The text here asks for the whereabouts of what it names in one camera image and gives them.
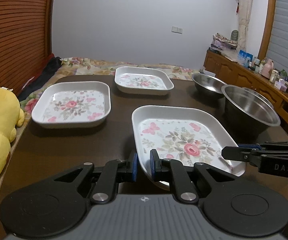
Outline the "large steel bowl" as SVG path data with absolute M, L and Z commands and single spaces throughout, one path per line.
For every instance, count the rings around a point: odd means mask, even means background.
M 224 116 L 239 139 L 253 142 L 266 129 L 280 125 L 274 108 L 259 95 L 234 85 L 224 85 L 221 90 L 225 97 Z

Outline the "black garment on bed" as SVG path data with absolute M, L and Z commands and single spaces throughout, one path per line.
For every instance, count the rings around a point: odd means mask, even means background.
M 18 95 L 19 101 L 25 100 L 32 92 L 40 89 L 54 76 L 56 71 L 61 67 L 62 61 L 60 57 L 55 57 L 53 54 L 50 56 L 49 61 L 42 72 L 33 77 L 24 85 L 21 93 Z

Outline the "blue photo card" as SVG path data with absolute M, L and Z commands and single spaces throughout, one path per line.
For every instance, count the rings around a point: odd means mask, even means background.
M 253 60 L 253 55 L 250 53 L 245 52 L 244 50 L 240 50 L 238 55 L 237 55 L 237 62 L 241 65 L 244 66 L 245 68 L 249 67 L 249 64 Z

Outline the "floral bed quilt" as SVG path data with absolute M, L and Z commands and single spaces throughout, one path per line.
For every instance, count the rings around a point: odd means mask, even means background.
M 94 60 L 85 57 L 69 57 L 61 59 L 61 67 L 56 71 L 53 77 L 42 88 L 32 92 L 25 100 L 20 101 L 21 109 L 24 112 L 25 120 L 31 117 L 39 97 L 43 91 L 50 85 L 56 83 L 59 79 L 72 75 L 114 75 L 115 70 L 122 66 L 152 68 L 161 70 L 171 79 L 191 80 L 192 74 L 198 70 L 185 68 L 169 64 L 132 64 L 128 62 L 109 62 L 104 60 Z

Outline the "white wall switch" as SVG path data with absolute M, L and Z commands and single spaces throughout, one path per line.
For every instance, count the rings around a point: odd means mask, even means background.
M 183 33 L 183 29 L 173 26 L 172 29 L 171 29 L 171 32 L 177 33 L 177 34 L 182 34 Z

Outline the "small steel bowl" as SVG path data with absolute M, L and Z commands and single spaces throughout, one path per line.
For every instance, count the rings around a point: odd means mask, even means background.
M 222 87 L 227 84 L 220 79 L 203 73 L 192 74 L 191 78 L 199 93 L 216 99 L 224 97 Z

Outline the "wooden sideboard cabinet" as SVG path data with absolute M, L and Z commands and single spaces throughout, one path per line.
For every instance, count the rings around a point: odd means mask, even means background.
M 262 77 L 250 69 L 238 63 L 230 61 L 221 54 L 207 50 L 204 61 L 207 71 L 215 73 L 215 76 L 229 85 L 250 88 L 269 100 L 275 111 L 285 123 L 288 129 L 288 94 L 274 87 L 268 79 Z

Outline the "pink kettle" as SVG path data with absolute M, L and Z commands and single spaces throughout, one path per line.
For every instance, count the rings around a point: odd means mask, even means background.
M 267 79 L 271 77 L 272 70 L 274 69 L 274 62 L 271 59 L 267 59 L 266 63 L 264 64 L 261 75 Z

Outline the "wooden slatted headboard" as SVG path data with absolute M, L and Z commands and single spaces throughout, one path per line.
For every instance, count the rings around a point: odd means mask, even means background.
M 19 95 L 52 54 L 53 0 L 0 0 L 0 87 Z

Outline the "folded floral cloth pile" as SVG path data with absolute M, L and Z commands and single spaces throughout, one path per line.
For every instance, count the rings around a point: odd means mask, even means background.
M 216 33 L 215 35 L 212 36 L 213 40 L 211 45 L 215 46 L 221 50 L 224 48 L 227 49 L 236 49 L 237 48 L 237 41 L 233 41 L 230 39 L 227 39 L 225 36 Z

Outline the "purple tissue box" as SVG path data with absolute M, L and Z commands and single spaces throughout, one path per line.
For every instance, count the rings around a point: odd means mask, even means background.
M 284 79 L 277 79 L 274 83 L 274 87 L 277 90 L 280 90 L 282 92 L 285 92 L 287 90 L 287 86 L 285 85 L 285 80 Z

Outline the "white jar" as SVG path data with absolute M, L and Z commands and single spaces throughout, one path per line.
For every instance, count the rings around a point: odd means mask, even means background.
M 269 82 L 275 83 L 275 81 L 277 80 L 278 76 L 279 76 L 279 72 L 276 69 L 273 69 L 272 72 L 271 72 L 271 76 L 270 76 Z

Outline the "cream curtain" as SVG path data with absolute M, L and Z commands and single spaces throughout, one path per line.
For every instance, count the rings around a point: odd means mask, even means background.
M 253 0 L 239 0 L 239 36 L 237 51 L 246 51 L 249 21 L 251 19 Z

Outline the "floral white tray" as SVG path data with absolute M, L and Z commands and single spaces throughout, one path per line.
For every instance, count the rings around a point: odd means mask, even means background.
M 241 176 L 246 164 L 221 156 L 226 146 L 237 144 L 211 114 L 195 108 L 145 105 L 132 113 L 132 126 L 139 163 L 151 178 L 150 151 L 160 159 L 179 160 L 192 167 L 196 162 Z
M 117 88 L 127 94 L 167 95 L 174 84 L 161 70 L 122 66 L 115 70 Z
M 110 87 L 100 81 L 61 82 L 48 87 L 32 111 L 43 128 L 92 128 L 111 111 Z

